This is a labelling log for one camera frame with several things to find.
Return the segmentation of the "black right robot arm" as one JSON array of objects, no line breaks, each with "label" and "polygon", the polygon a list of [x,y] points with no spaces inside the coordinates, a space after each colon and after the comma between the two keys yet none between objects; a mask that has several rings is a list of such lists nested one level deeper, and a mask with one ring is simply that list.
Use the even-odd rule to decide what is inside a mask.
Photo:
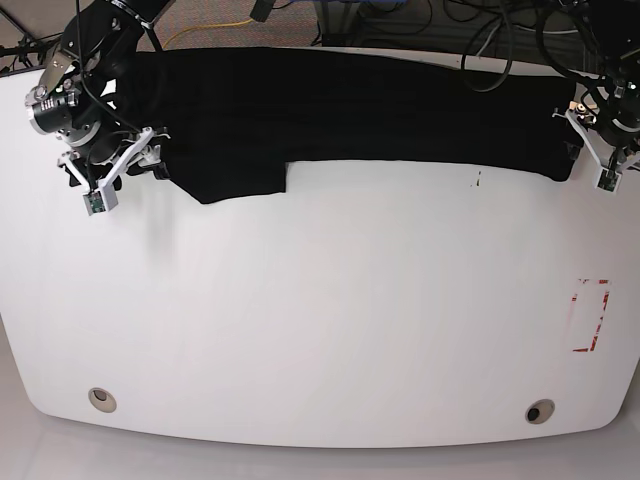
[{"label": "black right robot arm", "polygon": [[69,145],[71,165],[98,187],[102,166],[111,165],[127,142],[137,141],[141,124],[124,101],[104,92],[107,83],[131,69],[139,40],[161,45],[154,27],[170,1],[93,1],[66,26],[38,84],[25,98],[34,130],[57,134]]}]

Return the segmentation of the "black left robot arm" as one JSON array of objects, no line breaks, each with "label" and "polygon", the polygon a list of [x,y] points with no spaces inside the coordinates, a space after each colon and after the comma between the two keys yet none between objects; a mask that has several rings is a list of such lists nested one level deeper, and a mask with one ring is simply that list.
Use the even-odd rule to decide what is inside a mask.
[{"label": "black left robot arm", "polygon": [[597,110],[592,128],[614,148],[607,167],[618,173],[639,161],[639,3],[553,1],[593,49],[596,80],[581,79]]}]

